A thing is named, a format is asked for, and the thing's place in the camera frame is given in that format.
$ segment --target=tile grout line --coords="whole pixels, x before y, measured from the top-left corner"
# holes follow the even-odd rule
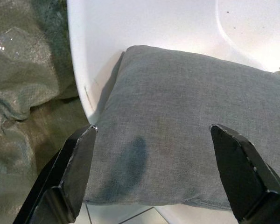
[[[88,206],[87,206],[86,203],[85,203],[85,206],[86,206],[86,210],[87,210],[87,214],[88,214],[88,218],[89,218],[90,224],[92,224],[92,221],[91,221],[91,218],[90,218],[90,214],[89,214],[89,211],[88,211]]]
[[[136,216],[139,216],[139,215],[143,214],[144,212],[147,212],[147,211],[149,211],[149,210],[151,210],[151,209],[153,209],[153,207],[151,207],[151,208],[149,208],[149,209],[146,209],[145,211],[140,212],[139,214],[134,215],[134,216],[132,216],[132,217],[130,217],[130,218],[128,218],[128,219],[126,219],[125,221],[118,223],[118,224],[123,224],[123,223],[125,223],[125,222],[127,222],[127,221],[131,220],[132,218],[135,218]]]
[[[168,220],[167,219],[165,219],[165,217],[161,214],[161,213],[159,213],[159,215],[169,224],[169,222],[168,222]]]

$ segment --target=pillow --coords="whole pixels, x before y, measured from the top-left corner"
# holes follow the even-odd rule
[[[130,47],[97,122],[85,200],[230,209],[209,132],[214,123],[252,141],[280,176],[280,75]]]

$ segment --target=floor tile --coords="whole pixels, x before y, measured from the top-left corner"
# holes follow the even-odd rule
[[[232,212],[192,207],[184,204],[156,206],[170,224],[237,224]]]
[[[168,224],[168,222],[152,208],[136,217],[127,220],[123,224]]]
[[[81,206],[81,210],[79,216],[76,218],[75,224],[91,224],[85,203]]]
[[[150,206],[131,205],[87,205],[92,224],[118,224],[133,217]]]

